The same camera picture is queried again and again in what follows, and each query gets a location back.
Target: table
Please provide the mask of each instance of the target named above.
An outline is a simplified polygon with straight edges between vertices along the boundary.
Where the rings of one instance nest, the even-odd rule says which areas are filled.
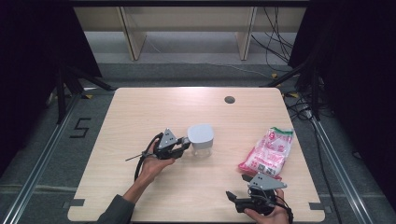
[[[233,104],[225,102],[232,96]],[[120,88],[117,89],[71,206],[72,221],[96,220],[116,194],[134,181],[138,155],[157,133],[169,128],[176,137],[187,135],[195,124],[210,123],[214,130],[213,154],[191,155],[167,167],[147,188],[136,205],[137,222],[251,222],[236,213],[225,194],[248,196],[237,164],[271,127],[291,128],[283,99],[275,88]],[[322,210],[303,152],[295,135],[290,156],[280,174],[288,184],[286,202],[295,221],[320,222]]]

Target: pink plastic bag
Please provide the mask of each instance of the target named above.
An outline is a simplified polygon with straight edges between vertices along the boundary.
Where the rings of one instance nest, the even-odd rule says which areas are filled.
[[[246,160],[238,165],[239,169],[250,175],[260,172],[279,178],[278,175],[289,156],[292,139],[293,129],[270,128],[250,150]]]

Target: sleeve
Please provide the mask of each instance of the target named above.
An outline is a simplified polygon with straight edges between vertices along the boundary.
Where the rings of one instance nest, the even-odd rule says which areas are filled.
[[[114,197],[107,210],[99,216],[96,223],[126,224],[134,212],[134,203],[128,202],[120,195]]]

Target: white desk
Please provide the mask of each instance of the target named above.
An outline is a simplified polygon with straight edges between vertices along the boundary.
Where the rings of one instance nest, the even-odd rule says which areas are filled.
[[[227,104],[226,96],[235,103]],[[226,190],[248,196],[237,165],[271,127],[291,128],[289,114],[278,89],[269,88],[131,88],[118,89],[108,109],[75,199],[73,221],[96,220],[116,194],[134,182],[138,159],[125,161],[146,149],[165,128],[176,137],[187,135],[191,125],[210,123],[215,138],[213,154],[197,159],[191,150],[167,167],[148,187],[136,205],[133,221],[149,222],[251,222],[236,213]],[[288,184],[286,202],[295,221],[320,222],[321,210],[298,137],[281,174]]]

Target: floor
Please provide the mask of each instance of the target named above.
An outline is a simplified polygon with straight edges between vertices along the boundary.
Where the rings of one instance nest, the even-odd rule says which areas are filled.
[[[259,42],[267,45],[269,41],[267,35],[253,35]],[[235,38],[231,33],[148,33],[139,60],[133,62],[130,60],[122,33],[92,32],[86,33],[86,36],[102,71],[114,75],[107,77],[107,80],[122,82],[125,85],[132,85],[129,83],[130,79],[124,75],[128,69],[136,67],[147,71],[153,64],[158,64],[158,71],[165,73],[176,72],[175,69],[166,70],[169,69],[166,67],[167,64],[182,64],[183,66],[179,67],[186,69],[190,66],[200,66],[207,71],[216,71],[208,77],[220,71],[224,73],[224,68],[229,69],[225,73],[242,73],[243,76],[257,76],[263,79],[281,76],[284,74],[283,71],[290,70],[283,60],[273,53],[266,52],[254,40],[250,44],[247,60],[241,61]],[[282,34],[282,36],[291,44],[295,38],[295,34]],[[275,41],[272,41],[270,48],[279,52],[281,56],[288,57],[287,53],[282,53],[281,47]],[[237,84],[220,79],[213,85]],[[88,88],[92,85],[84,83],[84,87]],[[16,156],[0,179],[0,219],[6,218],[7,210],[23,190],[26,180],[31,179],[32,170],[35,169],[36,162],[41,159],[40,155],[44,148],[44,150],[49,149],[50,160],[44,164],[43,172],[37,177],[35,191],[30,195],[28,204],[20,208],[23,212],[18,217],[19,223],[71,223],[67,219],[67,208],[76,192],[84,164],[91,153],[86,148],[92,149],[95,136],[100,131],[100,125],[93,126],[84,142],[79,139],[74,139],[72,142],[68,136],[73,135],[75,131],[73,119],[92,118],[99,122],[103,121],[106,110],[100,108],[108,108],[112,98],[112,93],[100,90],[87,90],[87,95],[94,97],[91,100],[78,99],[78,104],[73,107],[74,114],[71,116],[71,121],[65,124],[64,130],[58,132],[61,138],[54,143],[49,143],[49,139],[52,139],[53,134],[57,132],[57,127],[54,125],[57,119],[57,107],[55,103],[49,104],[48,110],[36,125],[37,132],[32,133],[28,147]],[[69,104],[73,105],[74,100],[74,98],[68,99]],[[301,97],[285,98],[286,104],[290,106],[290,117],[299,134],[300,145],[319,198],[326,211],[323,223],[393,223],[396,220],[395,212],[367,171],[364,162],[357,158],[358,155],[353,154],[354,148],[331,109],[322,108],[321,120],[309,122],[304,120],[306,116],[310,116],[309,112],[304,111],[304,105],[297,105],[301,100]],[[316,141],[314,130],[319,131],[322,137],[319,143]],[[51,144],[54,145],[52,151],[49,146]]]

